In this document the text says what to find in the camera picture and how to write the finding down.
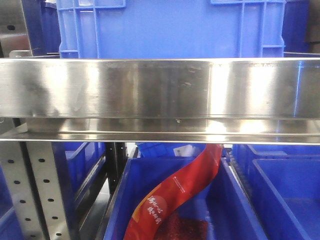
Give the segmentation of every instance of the snack package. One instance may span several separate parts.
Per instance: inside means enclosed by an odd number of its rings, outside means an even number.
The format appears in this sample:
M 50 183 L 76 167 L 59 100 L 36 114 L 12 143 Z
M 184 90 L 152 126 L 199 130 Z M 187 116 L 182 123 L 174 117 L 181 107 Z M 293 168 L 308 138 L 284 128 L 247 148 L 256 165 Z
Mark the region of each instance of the snack package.
M 153 240 L 164 220 L 216 177 L 221 154 L 220 144 L 207 144 L 191 163 L 156 186 L 134 210 L 124 240 Z

